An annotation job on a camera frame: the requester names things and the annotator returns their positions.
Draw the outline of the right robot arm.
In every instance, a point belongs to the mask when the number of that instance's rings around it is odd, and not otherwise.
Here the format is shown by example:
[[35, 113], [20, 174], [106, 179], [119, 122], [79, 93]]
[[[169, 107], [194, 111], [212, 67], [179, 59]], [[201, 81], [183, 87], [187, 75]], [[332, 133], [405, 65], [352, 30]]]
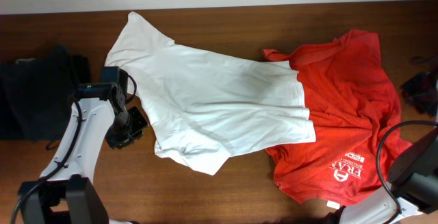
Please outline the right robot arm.
[[[381, 151], [392, 132], [408, 125], [434, 129], [401, 153], [387, 179], [381, 172]], [[376, 172], [382, 186], [368, 198], [326, 215], [325, 223], [397, 223], [437, 211], [437, 121], [405, 121], [390, 128], [378, 144]]]

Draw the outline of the white t-shirt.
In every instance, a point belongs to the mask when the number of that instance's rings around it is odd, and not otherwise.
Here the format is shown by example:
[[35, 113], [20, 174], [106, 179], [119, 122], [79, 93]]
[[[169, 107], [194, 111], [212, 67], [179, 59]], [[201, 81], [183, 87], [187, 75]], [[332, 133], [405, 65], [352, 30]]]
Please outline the white t-shirt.
[[214, 175], [231, 157], [315, 141], [297, 71], [178, 45], [138, 13], [106, 66], [126, 71], [155, 132], [155, 154]]

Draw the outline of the red printed t-shirt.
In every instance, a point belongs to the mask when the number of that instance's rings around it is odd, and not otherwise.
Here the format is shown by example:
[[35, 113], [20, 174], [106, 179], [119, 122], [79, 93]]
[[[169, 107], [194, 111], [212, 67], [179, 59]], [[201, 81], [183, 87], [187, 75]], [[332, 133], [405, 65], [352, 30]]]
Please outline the red printed t-shirt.
[[[272, 62], [298, 71], [315, 142], [268, 149], [273, 180], [293, 200], [358, 203], [380, 188], [378, 144], [401, 121], [398, 92], [382, 67], [381, 44], [374, 32], [353, 29], [330, 43], [303, 45], [286, 55], [266, 49]], [[392, 132], [381, 151], [384, 179], [409, 142]]]

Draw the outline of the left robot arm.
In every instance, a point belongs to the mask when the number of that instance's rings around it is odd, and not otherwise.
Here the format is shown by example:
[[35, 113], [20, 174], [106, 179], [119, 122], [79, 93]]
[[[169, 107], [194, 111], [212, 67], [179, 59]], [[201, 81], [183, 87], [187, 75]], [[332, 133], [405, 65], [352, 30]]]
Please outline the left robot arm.
[[68, 127], [47, 168], [23, 182], [11, 223], [111, 223], [94, 186], [103, 142], [122, 149], [142, 136], [147, 122], [127, 109], [126, 89], [116, 82], [82, 84], [72, 98]]

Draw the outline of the folded black clothes stack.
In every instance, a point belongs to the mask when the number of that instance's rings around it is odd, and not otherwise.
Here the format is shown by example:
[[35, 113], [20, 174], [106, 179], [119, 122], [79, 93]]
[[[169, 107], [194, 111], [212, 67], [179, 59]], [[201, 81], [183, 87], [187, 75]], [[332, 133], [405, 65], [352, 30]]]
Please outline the folded black clothes stack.
[[1, 139], [60, 139], [70, 119], [70, 97], [90, 81], [88, 58], [62, 46], [43, 58], [2, 64]]

